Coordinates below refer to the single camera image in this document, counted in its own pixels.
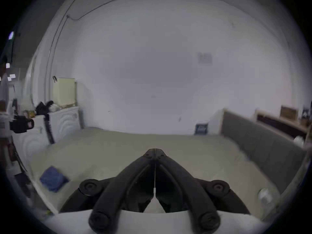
small blue box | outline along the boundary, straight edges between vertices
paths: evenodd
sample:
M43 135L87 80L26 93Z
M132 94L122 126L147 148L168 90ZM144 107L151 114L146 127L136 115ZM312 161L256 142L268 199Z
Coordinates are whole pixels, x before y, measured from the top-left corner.
M194 135L206 135L208 133L207 124L196 124Z

white shirt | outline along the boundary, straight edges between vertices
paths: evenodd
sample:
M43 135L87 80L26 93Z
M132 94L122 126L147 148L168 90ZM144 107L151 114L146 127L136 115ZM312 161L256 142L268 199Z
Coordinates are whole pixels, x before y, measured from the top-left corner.
M6 73L4 73L4 75L1 78L0 100L4 100L5 106L7 107L7 104L9 103L9 80L7 79Z

light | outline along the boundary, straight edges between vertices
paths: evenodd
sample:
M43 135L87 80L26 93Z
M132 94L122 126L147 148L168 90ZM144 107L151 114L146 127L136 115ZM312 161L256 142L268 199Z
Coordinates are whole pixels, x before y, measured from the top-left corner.
M9 40L11 40L14 36L14 31L12 31L10 34L9 34Z

white wall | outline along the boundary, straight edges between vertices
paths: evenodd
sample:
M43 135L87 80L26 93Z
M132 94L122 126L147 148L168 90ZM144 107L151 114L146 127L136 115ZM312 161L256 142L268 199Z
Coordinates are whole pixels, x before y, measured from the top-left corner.
M34 0L25 10L15 32L12 68L23 80L34 52L55 13L65 0Z
M218 0L118 0L67 21L52 70L77 79L85 124L110 130L192 134L223 107L291 104L283 47Z
M163 134L192 134L223 107L250 117L310 104L311 56L276 0L274 10L256 0L117 0L65 19L108 1L59 9L38 51L35 101L51 98L53 75L74 77L87 126Z

blue cloth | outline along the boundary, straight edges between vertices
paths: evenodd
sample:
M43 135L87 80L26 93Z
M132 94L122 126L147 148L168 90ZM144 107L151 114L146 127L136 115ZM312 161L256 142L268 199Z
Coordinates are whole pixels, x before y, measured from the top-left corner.
M68 182L68 178L57 171L55 167L50 166L41 175L40 181L49 191L56 193Z

